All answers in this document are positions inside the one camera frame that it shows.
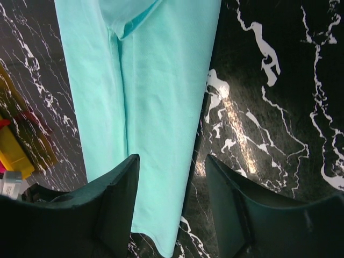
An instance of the mint green pants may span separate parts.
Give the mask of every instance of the mint green pants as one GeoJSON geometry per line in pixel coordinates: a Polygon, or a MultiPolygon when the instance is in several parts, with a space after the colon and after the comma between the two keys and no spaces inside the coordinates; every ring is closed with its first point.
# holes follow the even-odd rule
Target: mint green pants
{"type": "Polygon", "coordinates": [[[88,181],[141,157],[132,232],[171,257],[220,0],[55,0],[88,181]]]}

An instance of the white marble veining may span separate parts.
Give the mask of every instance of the white marble veining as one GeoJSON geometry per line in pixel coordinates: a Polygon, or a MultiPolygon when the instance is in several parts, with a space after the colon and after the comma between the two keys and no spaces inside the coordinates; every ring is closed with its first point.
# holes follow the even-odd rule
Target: white marble veining
{"type": "MultiPolygon", "coordinates": [[[[75,118],[66,113],[66,107],[68,107],[69,112],[75,116],[68,81],[66,82],[63,78],[61,70],[56,69],[58,63],[63,63],[63,59],[57,60],[54,57],[47,38],[56,40],[60,46],[61,41],[51,24],[41,24],[37,17],[31,16],[30,11],[26,10],[25,1],[23,3],[21,8],[18,7],[19,3],[17,3],[13,4],[13,9],[6,10],[5,6],[8,6],[8,3],[5,5],[0,1],[1,26],[3,30],[11,31],[11,35],[7,36],[13,39],[12,49],[9,48],[10,45],[8,44],[6,48],[5,45],[2,46],[2,53],[5,56],[0,56],[0,63],[13,81],[25,105],[33,110],[31,115],[36,119],[39,131],[45,137],[51,137],[50,148],[56,150],[55,155],[59,166],[64,170],[67,169],[70,173],[68,176],[65,174],[62,177],[57,177],[58,171],[54,167],[49,167],[43,157],[36,156],[35,153],[38,151],[32,149],[33,147],[23,138],[20,139],[22,144],[30,151],[33,162],[49,181],[52,189],[71,190],[68,181],[78,182],[80,180],[78,172],[81,168],[78,163],[68,157],[67,149],[68,152],[81,155],[80,141],[78,140],[75,118]],[[32,44],[32,38],[35,39],[35,42],[39,42],[42,47],[32,44]],[[46,73],[51,76],[50,82],[44,79],[46,73]],[[52,91],[51,86],[47,83],[58,85],[58,88],[52,91]],[[48,124],[53,129],[52,134],[46,130],[45,125],[48,124]],[[71,141],[68,140],[70,137],[74,138],[73,143],[76,143],[77,146],[71,144],[71,141]],[[45,162],[49,168],[44,169],[39,162],[45,162]]],[[[8,90],[8,96],[11,98],[10,90],[8,90]]],[[[0,105],[4,110],[7,110],[6,99],[1,100],[0,105]]],[[[12,122],[17,128],[17,135],[19,135],[16,120],[13,119],[12,122]]],[[[38,141],[40,147],[47,151],[43,142],[40,139],[38,141]]]]}
{"type": "Polygon", "coordinates": [[[299,187],[299,168],[301,165],[301,160],[303,158],[308,159],[310,156],[310,151],[309,151],[309,147],[308,144],[302,142],[301,140],[297,139],[291,129],[291,124],[287,122],[286,117],[288,117],[288,111],[282,107],[280,107],[278,104],[273,103],[272,101],[270,101],[267,97],[266,97],[266,90],[264,88],[264,86],[262,86],[261,88],[262,90],[262,98],[265,102],[267,102],[269,105],[271,105],[272,107],[276,108],[280,113],[281,113],[281,120],[283,122],[283,126],[284,129],[286,131],[286,133],[288,134],[288,136],[290,137],[290,140],[295,141],[296,143],[300,144],[300,148],[298,150],[296,150],[295,152],[292,152],[290,154],[287,155],[286,157],[286,161],[288,162],[288,159],[290,159],[293,156],[297,157],[297,166],[293,169],[293,177],[295,178],[295,182],[296,182],[296,186],[293,187],[291,190],[293,192],[293,196],[295,197],[295,190],[298,189],[299,187]]]}
{"type": "MultiPolygon", "coordinates": [[[[253,157],[252,151],[250,150],[249,143],[256,146],[258,149],[260,149],[261,151],[263,151],[269,156],[271,160],[270,161],[271,167],[277,169],[278,175],[279,175],[279,179],[276,179],[273,182],[271,180],[266,180],[261,183],[273,191],[280,192],[283,187],[286,187],[286,183],[287,183],[286,179],[288,177],[288,172],[286,171],[286,169],[283,168],[282,163],[288,161],[289,157],[299,154],[300,152],[307,149],[307,146],[301,143],[298,139],[296,139],[293,136],[293,134],[290,132],[289,125],[287,125],[284,119],[284,113],[286,112],[286,110],[280,109],[282,111],[281,118],[284,121],[284,126],[286,128],[286,131],[292,137],[292,139],[296,140],[298,143],[301,143],[303,146],[301,150],[298,150],[288,155],[274,143],[268,129],[260,125],[258,119],[253,115],[253,113],[251,112],[249,108],[247,108],[247,111],[245,112],[238,110],[237,103],[229,98],[229,94],[225,95],[226,96],[225,98],[223,97],[223,95],[222,96],[220,95],[221,87],[223,87],[223,85],[226,85],[226,84],[222,80],[216,77],[216,71],[212,70],[211,74],[212,74],[212,76],[210,77],[211,81],[208,82],[208,85],[217,89],[218,95],[217,94],[210,95],[211,104],[210,104],[209,110],[218,106],[220,102],[222,102],[225,106],[224,109],[220,109],[218,111],[218,114],[220,114],[218,116],[220,121],[213,125],[213,131],[216,132],[215,138],[220,138],[220,131],[223,128],[223,121],[222,121],[223,113],[227,115],[228,120],[230,121],[229,126],[233,129],[233,132],[235,132],[235,135],[236,135],[236,139],[225,139],[225,144],[223,145],[221,152],[224,153],[227,150],[235,166],[238,166],[237,168],[234,166],[233,169],[241,173],[243,176],[247,177],[247,170],[245,170],[244,167],[248,167],[249,172],[251,174],[256,173],[255,161],[254,161],[255,158],[253,157]],[[257,127],[261,135],[262,143],[257,143],[251,137],[246,135],[245,129],[240,121],[241,118],[238,117],[240,114],[245,114],[245,116],[248,117],[253,122],[253,124],[257,127]],[[238,157],[238,154],[235,154],[235,152],[231,151],[231,148],[235,145],[238,145],[239,148],[242,150],[241,153],[243,153],[245,157],[245,163],[246,163],[245,166],[239,161],[240,159],[238,157]],[[276,158],[274,158],[274,156],[269,151],[271,148],[280,152],[284,156],[284,160],[283,161],[276,160],[276,158]]],[[[276,104],[271,103],[269,100],[265,98],[264,92],[263,92],[263,99],[264,101],[267,101],[272,106],[278,108],[278,105],[276,106],[276,104]]],[[[210,134],[209,141],[211,143],[212,143],[212,140],[211,140],[212,137],[213,135],[210,134]]],[[[293,190],[298,188],[297,173],[298,173],[298,167],[296,168],[296,171],[294,172],[297,186],[293,190]]]]}
{"type": "Polygon", "coordinates": [[[209,123],[210,111],[216,108],[220,102],[227,98],[230,94],[230,86],[227,82],[217,78],[215,69],[211,69],[208,73],[207,87],[212,86],[217,90],[217,93],[209,92],[210,106],[208,108],[208,114],[205,116],[205,122],[209,123]]]}
{"type": "Polygon", "coordinates": [[[182,226],[179,226],[179,228],[185,233],[187,233],[188,236],[191,238],[194,247],[197,249],[197,253],[199,254],[199,257],[211,258],[210,255],[204,249],[204,245],[201,239],[191,232],[191,227],[189,225],[189,222],[183,216],[181,217],[181,224],[185,224],[187,226],[188,228],[187,230],[185,230],[182,226]]]}
{"type": "Polygon", "coordinates": [[[138,254],[138,246],[136,245],[135,241],[133,240],[132,236],[130,236],[130,241],[128,244],[128,251],[136,258],[139,258],[140,255],[138,254]]]}
{"type": "Polygon", "coordinates": [[[264,56],[264,58],[262,59],[262,69],[264,69],[268,77],[267,85],[272,87],[275,85],[278,75],[281,74],[281,68],[280,68],[280,64],[278,63],[276,51],[263,39],[263,25],[262,24],[254,21],[250,24],[249,27],[246,27],[245,22],[241,19],[240,1],[236,0],[236,2],[238,3],[238,8],[236,10],[237,19],[240,22],[241,28],[244,31],[253,30],[258,48],[260,52],[262,53],[262,55],[264,56]],[[265,63],[268,57],[272,59],[271,63],[265,63]],[[271,69],[272,67],[276,68],[277,74],[273,72],[273,70],[271,69]]]}
{"type": "Polygon", "coordinates": [[[338,190],[344,190],[344,177],[338,175],[344,171],[344,155],[343,150],[338,149],[336,147],[336,143],[338,141],[339,136],[344,136],[344,133],[335,128],[333,124],[333,118],[327,112],[328,102],[325,90],[323,89],[323,84],[318,80],[317,75],[317,65],[321,61],[321,47],[326,44],[337,44],[337,40],[335,36],[332,34],[332,28],[337,26],[341,20],[341,16],[336,13],[336,6],[340,3],[340,0],[330,0],[329,1],[329,9],[328,12],[332,14],[331,21],[328,26],[326,26],[327,30],[317,32],[313,32],[310,35],[310,28],[307,25],[307,15],[306,11],[303,6],[301,6],[301,10],[303,13],[302,22],[305,26],[305,37],[306,40],[302,40],[302,42],[314,45],[314,86],[315,86],[315,93],[313,94],[314,97],[314,110],[310,113],[310,118],[312,120],[313,126],[319,132],[319,137],[324,140],[324,144],[322,145],[322,167],[321,167],[321,175],[326,182],[328,182],[331,186],[335,187],[338,190]],[[315,39],[318,35],[325,35],[324,40],[318,41],[315,39]],[[328,121],[327,128],[322,128],[320,123],[317,122],[318,117],[323,117],[328,121]],[[325,129],[331,129],[331,133],[328,133],[325,129]],[[331,157],[336,156],[336,160],[332,162],[331,157]],[[328,164],[331,164],[331,171],[334,173],[334,176],[327,176],[325,174],[325,168],[328,164]]]}

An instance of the marble surface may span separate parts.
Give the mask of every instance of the marble surface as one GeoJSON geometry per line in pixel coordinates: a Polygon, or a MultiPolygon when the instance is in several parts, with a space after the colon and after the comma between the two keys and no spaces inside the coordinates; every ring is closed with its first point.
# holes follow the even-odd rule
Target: marble surface
{"type": "MultiPolygon", "coordinates": [[[[339,0],[223,1],[173,257],[218,257],[208,153],[306,202],[344,189],[342,11],[339,0]]],[[[29,184],[79,188],[87,180],[53,0],[0,0],[0,37],[0,63],[17,92],[1,94],[0,111],[37,117],[21,132],[13,124],[23,146],[32,132],[49,143],[25,148],[37,167],[29,184]],[[56,160],[47,169],[44,149],[56,160]]],[[[128,250],[161,257],[140,234],[128,250]]]]}
{"type": "Polygon", "coordinates": [[[54,1],[1,0],[0,37],[0,64],[14,85],[2,90],[0,111],[34,161],[36,173],[28,182],[60,191],[79,188],[87,180],[54,1]],[[13,117],[26,110],[39,122],[19,130],[13,117]],[[48,145],[32,147],[32,132],[48,145]],[[53,166],[44,164],[50,149],[53,166]]]}

